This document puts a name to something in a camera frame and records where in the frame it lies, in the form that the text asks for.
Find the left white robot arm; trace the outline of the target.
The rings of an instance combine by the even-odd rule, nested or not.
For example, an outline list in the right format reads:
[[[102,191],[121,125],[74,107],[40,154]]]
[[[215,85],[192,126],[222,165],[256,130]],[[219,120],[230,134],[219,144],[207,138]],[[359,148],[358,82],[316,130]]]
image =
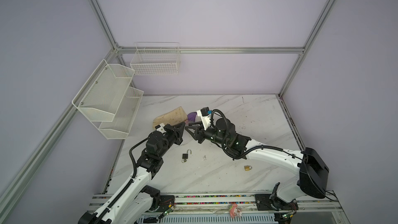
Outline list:
[[[159,208],[160,191],[149,186],[163,165],[163,156],[183,142],[186,123],[160,124],[147,138],[133,146],[129,156],[133,172],[112,197],[94,213],[84,213],[80,224],[133,224],[147,211]]]

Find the black padlock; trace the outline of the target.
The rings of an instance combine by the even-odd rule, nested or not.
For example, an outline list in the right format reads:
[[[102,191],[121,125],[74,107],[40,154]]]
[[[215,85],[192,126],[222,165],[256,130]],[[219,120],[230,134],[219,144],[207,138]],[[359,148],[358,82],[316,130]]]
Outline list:
[[[191,154],[192,154],[192,151],[190,149],[188,149],[186,153],[183,153],[182,154],[182,163],[187,162],[189,155],[191,155]]]

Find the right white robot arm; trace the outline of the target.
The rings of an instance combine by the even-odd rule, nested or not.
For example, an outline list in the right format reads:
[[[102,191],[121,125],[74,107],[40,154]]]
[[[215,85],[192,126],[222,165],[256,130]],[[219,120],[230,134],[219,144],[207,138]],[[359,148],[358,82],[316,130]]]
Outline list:
[[[288,207],[295,211],[296,199],[302,196],[338,200],[334,193],[327,190],[330,170],[314,149],[288,150],[260,143],[237,133],[235,125],[217,109],[203,108],[197,114],[201,120],[189,123],[185,130],[198,143],[210,141],[233,160],[257,160],[293,174],[284,183],[277,182],[268,199],[260,200],[260,204],[275,211]]]

